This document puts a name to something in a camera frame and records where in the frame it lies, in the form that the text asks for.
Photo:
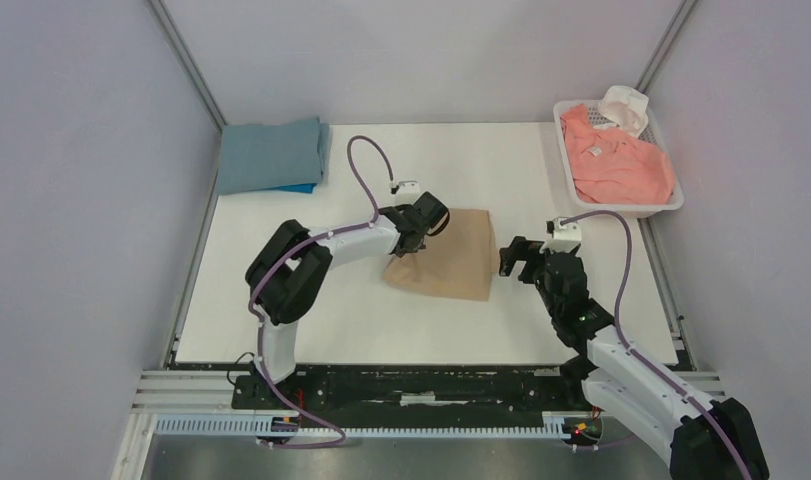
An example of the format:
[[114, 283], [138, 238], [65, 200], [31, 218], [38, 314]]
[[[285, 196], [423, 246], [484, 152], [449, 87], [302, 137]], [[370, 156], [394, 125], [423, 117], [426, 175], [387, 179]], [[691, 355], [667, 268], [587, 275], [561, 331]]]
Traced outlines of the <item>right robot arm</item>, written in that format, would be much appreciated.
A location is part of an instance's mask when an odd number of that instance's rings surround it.
[[649, 446], [673, 479], [767, 479], [768, 464], [748, 409], [716, 400], [666, 367], [639, 358], [614, 316], [587, 288], [574, 250], [556, 252], [516, 236], [499, 251], [499, 274], [516, 264], [541, 297], [561, 342], [576, 356], [561, 368], [558, 392], [572, 408], [605, 410]]

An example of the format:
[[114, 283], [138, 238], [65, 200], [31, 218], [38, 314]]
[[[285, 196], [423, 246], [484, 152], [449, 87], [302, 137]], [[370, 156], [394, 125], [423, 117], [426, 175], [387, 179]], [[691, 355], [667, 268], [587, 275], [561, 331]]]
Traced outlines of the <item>pink t shirt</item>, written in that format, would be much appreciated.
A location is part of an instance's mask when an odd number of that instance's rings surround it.
[[578, 104], [560, 116], [574, 190], [586, 203], [664, 205], [676, 186], [668, 156], [617, 127], [592, 125]]

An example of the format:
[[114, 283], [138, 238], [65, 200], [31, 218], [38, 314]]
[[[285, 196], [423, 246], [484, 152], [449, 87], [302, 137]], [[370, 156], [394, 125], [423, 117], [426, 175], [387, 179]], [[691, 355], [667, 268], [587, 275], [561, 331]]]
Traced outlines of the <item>folded bright blue t shirt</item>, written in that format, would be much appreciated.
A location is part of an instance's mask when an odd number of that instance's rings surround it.
[[305, 183], [305, 184], [296, 184], [296, 185], [285, 185], [279, 187], [273, 187], [273, 191], [283, 191], [283, 192], [290, 192], [290, 193], [301, 193], [301, 194], [312, 194], [316, 185], [313, 183]]

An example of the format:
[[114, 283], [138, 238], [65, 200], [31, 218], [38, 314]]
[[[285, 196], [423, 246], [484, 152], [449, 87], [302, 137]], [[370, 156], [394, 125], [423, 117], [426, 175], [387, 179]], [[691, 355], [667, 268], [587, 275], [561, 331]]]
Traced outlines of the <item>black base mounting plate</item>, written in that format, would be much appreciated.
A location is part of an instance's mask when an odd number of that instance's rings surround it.
[[231, 409], [302, 408], [304, 428], [328, 422], [347, 429], [536, 427], [546, 412], [577, 422], [601, 411], [555, 367], [515, 365], [312, 365], [266, 386], [249, 361], [212, 373], [232, 389]]

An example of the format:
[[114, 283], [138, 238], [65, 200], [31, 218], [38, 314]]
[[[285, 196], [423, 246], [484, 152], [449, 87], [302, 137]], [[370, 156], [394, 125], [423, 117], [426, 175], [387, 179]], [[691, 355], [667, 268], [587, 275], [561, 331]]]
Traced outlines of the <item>white plastic basket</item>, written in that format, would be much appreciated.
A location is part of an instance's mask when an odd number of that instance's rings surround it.
[[602, 203], [589, 203], [582, 200], [576, 191], [575, 182], [572, 177], [572, 171], [567, 154], [566, 143], [564, 140], [564, 133], [562, 131], [560, 117], [571, 108], [577, 105], [585, 105], [588, 109], [589, 121], [592, 125], [600, 125], [606, 122], [598, 111], [599, 101], [593, 100], [562, 100], [558, 101], [553, 106], [554, 133], [556, 135], [556, 142], [559, 149], [560, 165], [562, 167], [562, 182], [564, 184], [565, 197], [567, 198], [568, 208], [573, 214], [580, 214], [587, 211], [606, 209], [615, 211], [625, 217], [630, 218], [647, 218], [662, 211], [674, 211], [681, 208], [684, 204], [684, 194], [679, 180], [675, 181], [674, 189], [665, 204], [602, 204]]

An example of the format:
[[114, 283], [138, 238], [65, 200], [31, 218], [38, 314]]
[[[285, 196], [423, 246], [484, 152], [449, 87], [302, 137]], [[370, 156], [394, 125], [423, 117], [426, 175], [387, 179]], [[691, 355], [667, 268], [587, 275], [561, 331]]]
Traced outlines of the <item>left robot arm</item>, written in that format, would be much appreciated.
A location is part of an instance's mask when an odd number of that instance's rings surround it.
[[356, 224], [309, 229], [295, 219], [283, 222], [245, 273], [247, 309], [257, 318], [252, 360], [260, 377], [257, 396], [271, 408], [292, 401], [298, 322], [312, 309], [330, 271], [366, 258], [417, 253], [450, 220], [449, 208], [424, 192], [411, 203], [376, 207]]

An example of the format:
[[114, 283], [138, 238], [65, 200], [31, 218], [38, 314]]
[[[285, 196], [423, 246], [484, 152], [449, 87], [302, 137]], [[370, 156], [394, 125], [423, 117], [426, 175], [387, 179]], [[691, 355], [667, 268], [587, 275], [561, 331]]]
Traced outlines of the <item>beige t shirt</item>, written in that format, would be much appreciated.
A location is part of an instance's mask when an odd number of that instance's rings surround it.
[[485, 302], [499, 268], [490, 213], [453, 209], [449, 224], [418, 253], [394, 257], [382, 274], [389, 286], [432, 297]]

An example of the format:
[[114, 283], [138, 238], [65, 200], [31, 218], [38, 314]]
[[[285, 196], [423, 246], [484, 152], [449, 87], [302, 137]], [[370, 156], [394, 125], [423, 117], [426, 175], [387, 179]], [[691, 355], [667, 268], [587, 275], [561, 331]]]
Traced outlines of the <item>white t shirt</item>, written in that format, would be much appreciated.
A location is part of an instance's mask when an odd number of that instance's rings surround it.
[[605, 122], [596, 128], [618, 128], [639, 138], [649, 124], [648, 105], [649, 97], [638, 90], [628, 86], [612, 86], [598, 102], [597, 112]]

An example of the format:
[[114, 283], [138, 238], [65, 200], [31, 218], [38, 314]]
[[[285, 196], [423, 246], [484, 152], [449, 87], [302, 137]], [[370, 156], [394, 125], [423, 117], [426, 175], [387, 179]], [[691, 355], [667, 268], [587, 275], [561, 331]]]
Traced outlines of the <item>folded grey-blue t shirt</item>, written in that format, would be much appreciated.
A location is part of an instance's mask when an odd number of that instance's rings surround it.
[[326, 176], [330, 125], [310, 117], [282, 125], [223, 128], [215, 193], [231, 195], [313, 183]]

